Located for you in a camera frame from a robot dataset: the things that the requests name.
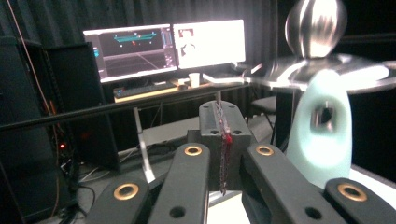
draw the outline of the chrome sphere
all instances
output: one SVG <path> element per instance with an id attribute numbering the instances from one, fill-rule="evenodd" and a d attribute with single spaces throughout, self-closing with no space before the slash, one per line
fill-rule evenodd
<path id="1" fill-rule="evenodd" d="M 301 0 L 289 13 L 285 35 L 291 51 L 303 58 L 327 56 L 347 28 L 347 10 L 339 0 Z"/>

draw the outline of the cup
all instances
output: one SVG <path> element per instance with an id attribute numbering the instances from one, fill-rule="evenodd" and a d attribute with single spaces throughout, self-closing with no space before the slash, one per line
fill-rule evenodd
<path id="1" fill-rule="evenodd" d="M 192 88 L 199 87 L 199 79 L 200 79 L 200 74 L 199 73 L 190 73 L 190 84 Z"/>

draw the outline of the computer monitor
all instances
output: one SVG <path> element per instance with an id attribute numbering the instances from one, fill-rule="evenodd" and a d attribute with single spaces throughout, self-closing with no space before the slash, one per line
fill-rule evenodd
<path id="1" fill-rule="evenodd" d="M 101 83 L 177 70 L 170 24 L 84 31 Z"/>
<path id="2" fill-rule="evenodd" d="M 180 69 L 246 59 L 243 20 L 174 24 L 173 29 Z"/>

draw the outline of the keyboard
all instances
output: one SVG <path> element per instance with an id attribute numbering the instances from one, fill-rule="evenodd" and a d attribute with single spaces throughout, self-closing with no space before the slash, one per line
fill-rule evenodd
<path id="1" fill-rule="evenodd" d="M 167 89 L 172 89 L 174 87 L 177 87 L 177 85 L 170 81 L 167 81 L 167 82 L 164 82 L 161 84 L 131 88 L 129 90 L 117 90 L 117 91 L 114 91 L 114 97 L 120 99 L 120 98 L 134 96 L 134 95 L 143 94 L 143 93 L 147 93 L 147 92 L 163 91 L 163 90 L 167 90 Z"/>

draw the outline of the computer tower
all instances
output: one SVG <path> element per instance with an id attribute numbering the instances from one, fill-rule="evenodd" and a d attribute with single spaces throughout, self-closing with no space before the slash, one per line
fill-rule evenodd
<path id="1" fill-rule="evenodd" d="M 42 118 L 31 71 L 21 44 L 0 38 L 0 126 Z M 50 130 L 0 132 L 0 162 L 25 221 L 49 217 L 76 202 L 56 165 Z"/>
<path id="2" fill-rule="evenodd" d="M 64 111 L 106 103 L 90 43 L 45 49 Z M 83 161 L 119 170 L 117 145 L 108 114 L 70 121 L 78 154 Z"/>

